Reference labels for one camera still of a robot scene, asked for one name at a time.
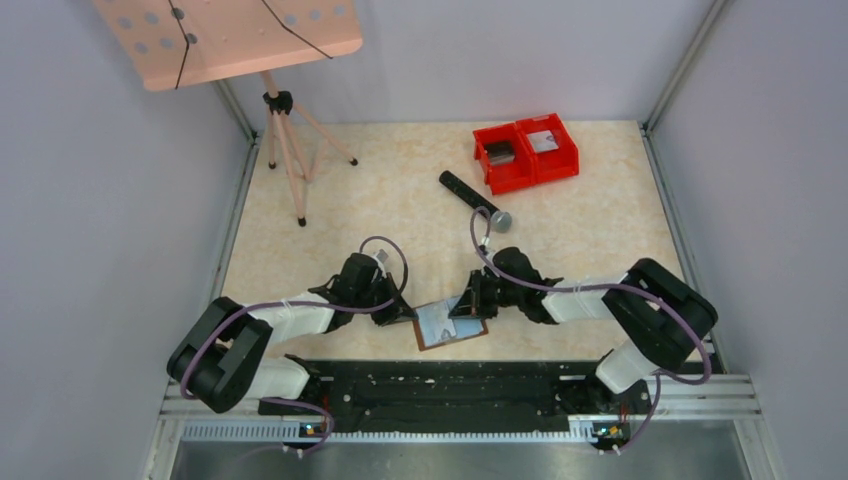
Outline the brown leather card holder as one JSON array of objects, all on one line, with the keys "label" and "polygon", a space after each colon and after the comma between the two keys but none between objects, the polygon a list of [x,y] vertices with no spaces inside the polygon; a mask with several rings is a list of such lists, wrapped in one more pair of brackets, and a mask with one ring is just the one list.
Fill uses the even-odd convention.
[{"label": "brown leather card holder", "polygon": [[489,333],[484,320],[465,317],[453,319],[449,316],[458,301],[459,297],[454,296],[414,309],[417,317],[413,320],[413,331],[419,351],[440,348]]}]

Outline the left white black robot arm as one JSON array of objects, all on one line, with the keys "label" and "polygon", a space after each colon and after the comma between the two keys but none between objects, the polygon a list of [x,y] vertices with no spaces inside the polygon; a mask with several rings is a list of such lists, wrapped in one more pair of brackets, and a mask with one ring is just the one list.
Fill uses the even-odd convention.
[{"label": "left white black robot arm", "polygon": [[326,283],[277,302],[251,306],[229,297],[213,300],[166,364],[181,393],[215,413],[243,398],[276,397],[297,413],[319,404],[318,373],[304,360],[268,359],[265,351],[286,341],[327,334],[365,314],[379,327],[416,318],[377,254],[353,253]]}]

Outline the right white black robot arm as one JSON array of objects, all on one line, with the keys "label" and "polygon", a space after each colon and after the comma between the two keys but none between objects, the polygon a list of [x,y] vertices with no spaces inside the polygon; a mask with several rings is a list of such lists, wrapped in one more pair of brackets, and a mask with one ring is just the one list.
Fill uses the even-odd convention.
[{"label": "right white black robot arm", "polygon": [[586,385],[589,404],[600,412],[614,411],[645,376],[674,374],[692,352],[703,351],[718,321],[705,297],[652,258],[638,260],[617,281],[580,284],[542,276],[516,247],[487,255],[448,315],[488,320],[509,307],[543,325],[617,322],[627,338],[600,360]]}]

